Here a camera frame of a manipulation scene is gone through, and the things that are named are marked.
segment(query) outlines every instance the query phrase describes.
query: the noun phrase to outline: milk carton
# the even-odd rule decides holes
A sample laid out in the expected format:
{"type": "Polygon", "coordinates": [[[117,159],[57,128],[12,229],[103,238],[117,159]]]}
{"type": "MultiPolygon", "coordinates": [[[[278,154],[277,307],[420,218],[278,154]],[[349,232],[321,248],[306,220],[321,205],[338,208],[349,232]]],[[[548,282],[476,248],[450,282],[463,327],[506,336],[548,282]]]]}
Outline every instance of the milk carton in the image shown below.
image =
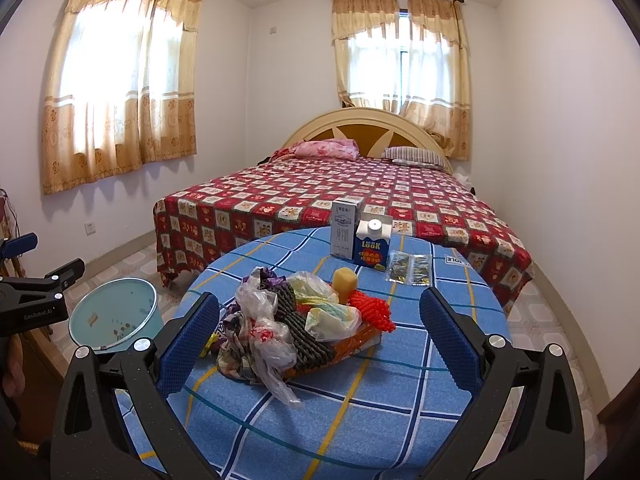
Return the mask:
{"type": "Polygon", "coordinates": [[[362,213],[356,231],[353,263],[385,270],[393,218],[388,215],[362,213]]]}
{"type": "Polygon", "coordinates": [[[331,255],[351,260],[362,200],[337,198],[331,208],[331,255]]]}

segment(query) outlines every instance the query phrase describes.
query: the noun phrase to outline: red checkered bedsheet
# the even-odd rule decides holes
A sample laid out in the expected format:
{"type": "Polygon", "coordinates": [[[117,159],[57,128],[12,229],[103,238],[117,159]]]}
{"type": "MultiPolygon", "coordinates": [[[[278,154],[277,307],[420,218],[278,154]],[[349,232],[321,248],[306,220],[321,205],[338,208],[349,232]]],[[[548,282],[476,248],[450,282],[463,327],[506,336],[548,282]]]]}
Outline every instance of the red checkered bedsheet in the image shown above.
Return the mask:
{"type": "Polygon", "coordinates": [[[522,242],[453,176],[372,158],[276,160],[163,198],[158,271],[167,285],[250,240],[327,225],[337,197],[364,197],[364,211],[391,215],[396,233],[459,250],[507,311],[532,278],[522,242]]]}

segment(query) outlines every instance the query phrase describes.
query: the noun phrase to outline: trash can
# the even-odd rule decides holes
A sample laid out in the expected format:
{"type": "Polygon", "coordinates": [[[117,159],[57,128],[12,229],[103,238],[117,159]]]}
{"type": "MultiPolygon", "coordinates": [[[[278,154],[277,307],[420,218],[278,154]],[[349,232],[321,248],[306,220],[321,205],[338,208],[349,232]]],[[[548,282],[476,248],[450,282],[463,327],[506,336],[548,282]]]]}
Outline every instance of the trash can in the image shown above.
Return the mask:
{"type": "Polygon", "coordinates": [[[154,338],[162,326],[156,288],[140,278],[122,278],[82,298],[69,319],[69,335],[96,353],[117,352],[141,337],[154,338]]]}

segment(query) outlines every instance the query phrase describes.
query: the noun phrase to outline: blue juice box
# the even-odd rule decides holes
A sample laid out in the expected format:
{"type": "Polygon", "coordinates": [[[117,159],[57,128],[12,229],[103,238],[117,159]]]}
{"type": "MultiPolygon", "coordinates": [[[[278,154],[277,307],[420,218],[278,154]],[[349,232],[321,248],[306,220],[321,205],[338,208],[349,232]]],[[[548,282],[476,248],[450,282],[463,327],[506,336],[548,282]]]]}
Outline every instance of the blue juice box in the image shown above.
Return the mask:
{"type": "Polygon", "coordinates": [[[354,239],[353,263],[384,271],[392,227],[391,216],[362,213],[354,239]]]}

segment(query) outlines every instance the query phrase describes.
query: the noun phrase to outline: striped pillow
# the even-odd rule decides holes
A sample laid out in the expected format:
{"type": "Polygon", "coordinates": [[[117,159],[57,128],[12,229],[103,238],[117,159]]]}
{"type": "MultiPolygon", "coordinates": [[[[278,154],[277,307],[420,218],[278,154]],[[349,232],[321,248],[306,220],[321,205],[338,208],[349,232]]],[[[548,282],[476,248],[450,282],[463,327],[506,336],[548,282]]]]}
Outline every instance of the striped pillow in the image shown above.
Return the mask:
{"type": "Polygon", "coordinates": [[[413,162],[424,162],[433,164],[441,168],[446,168],[447,163],[436,152],[424,148],[414,148],[413,146],[394,146],[382,152],[382,158],[400,158],[401,160],[411,160],[413,162]]]}

